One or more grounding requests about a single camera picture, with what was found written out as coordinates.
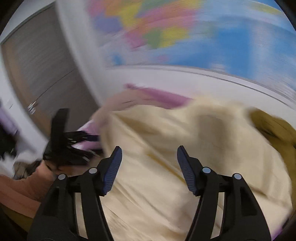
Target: white cloth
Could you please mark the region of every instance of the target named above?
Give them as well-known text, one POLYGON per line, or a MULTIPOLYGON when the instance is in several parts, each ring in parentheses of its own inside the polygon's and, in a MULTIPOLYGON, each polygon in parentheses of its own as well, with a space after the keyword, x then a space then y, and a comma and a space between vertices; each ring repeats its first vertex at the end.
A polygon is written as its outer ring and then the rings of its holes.
MULTIPOLYGON (((112 112, 102 128, 106 156, 115 146, 123 160, 102 204, 115 241, 185 240, 198 198, 188 190, 176 160, 178 146, 203 166, 247 181, 271 234, 292 210, 291 180, 267 140, 249 123, 244 106, 198 97, 188 106, 166 110, 135 106, 112 112)), ((219 234, 219 199, 212 236, 219 234)))

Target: blue gripper pad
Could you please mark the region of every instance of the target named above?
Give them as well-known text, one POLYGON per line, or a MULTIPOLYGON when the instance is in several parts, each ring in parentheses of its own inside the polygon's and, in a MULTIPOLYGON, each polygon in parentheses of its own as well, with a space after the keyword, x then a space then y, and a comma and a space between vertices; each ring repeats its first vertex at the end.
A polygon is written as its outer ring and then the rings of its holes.
POLYGON ((111 163, 103 179, 103 182, 104 182, 103 192, 105 195, 107 194, 107 192, 111 190, 113 186, 115 177, 117 175, 117 172, 122 160, 122 149, 119 146, 117 146, 109 158, 111 160, 111 163))
POLYGON ((185 182, 187 184, 187 187, 189 191, 193 192, 193 194, 196 193, 196 177, 194 175, 194 172, 189 164, 189 155, 187 154, 185 148, 183 146, 180 146, 177 150, 177 159, 178 163, 181 167, 185 182))

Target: silver screw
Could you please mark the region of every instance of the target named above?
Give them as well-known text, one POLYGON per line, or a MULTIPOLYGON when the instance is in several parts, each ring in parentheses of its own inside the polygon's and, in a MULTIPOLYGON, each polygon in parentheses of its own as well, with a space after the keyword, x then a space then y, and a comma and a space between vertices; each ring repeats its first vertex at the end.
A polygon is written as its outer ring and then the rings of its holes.
POLYGON ((237 180, 240 180, 242 179, 242 176, 238 173, 234 174, 234 178, 237 179, 237 180))
POLYGON ((89 173, 90 173, 90 174, 95 174, 97 171, 98 171, 98 170, 97 170, 95 167, 89 169, 89 173))
POLYGON ((208 168, 208 167, 204 167, 204 168, 202 169, 202 171, 203 171, 204 173, 210 173, 210 172, 211 172, 211 169, 208 168))
POLYGON ((64 180, 66 178, 66 175, 65 174, 60 174, 59 176, 58 176, 58 179, 59 180, 64 180))

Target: beige blanket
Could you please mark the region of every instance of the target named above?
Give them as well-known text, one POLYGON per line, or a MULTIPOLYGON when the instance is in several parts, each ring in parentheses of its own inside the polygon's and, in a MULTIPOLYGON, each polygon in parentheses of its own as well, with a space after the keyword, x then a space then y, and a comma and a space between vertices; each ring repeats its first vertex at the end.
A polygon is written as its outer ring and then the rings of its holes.
MULTIPOLYGON (((292 209, 291 180, 244 110, 235 102, 198 97, 176 110, 140 105, 109 116, 101 136, 106 156, 117 145, 123 150, 114 186, 101 198, 115 241, 185 240, 198 198, 176 160, 180 145, 218 174, 242 174, 271 234, 280 228, 292 209)), ((221 225, 222 196, 218 205, 213 237, 221 225)))

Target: mustard yellow fabric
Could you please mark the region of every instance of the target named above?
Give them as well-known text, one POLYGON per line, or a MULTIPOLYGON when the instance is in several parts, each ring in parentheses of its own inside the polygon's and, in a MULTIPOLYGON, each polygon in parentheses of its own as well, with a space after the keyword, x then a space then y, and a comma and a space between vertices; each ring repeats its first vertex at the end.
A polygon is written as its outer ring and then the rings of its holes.
POLYGON ((296 130, 285 120, 262 110, 250 111, 250 118, 260 133, 282 156, 292 181, 292 204, 296 209, 296 130))
MULTIPOLYGON (((138 105, 115 111, 101 129, 101 140, 106 156, 117 145, 123 150, 113 188, 101 199, 115 241, 185 239, 198 199, 176 160, 180 145, 219 174, 241 173, 272 235, 291 212, 285 164, 238 103, 200 96, 175 110, 138 105)), ((218 204, 213 237, 219 234, 223 197, 218 204)))
POLYGON ((3 212, 12 220, 14 221, 18 226, 20 226, 23 230, 28 232, 30 230, 30 227, 32 225, 33 219, 30 217, 27 217, 23 214, 17 213, 14 210, 9 209, 8 207, 4 206, 3 204, 0 204, 3 212))

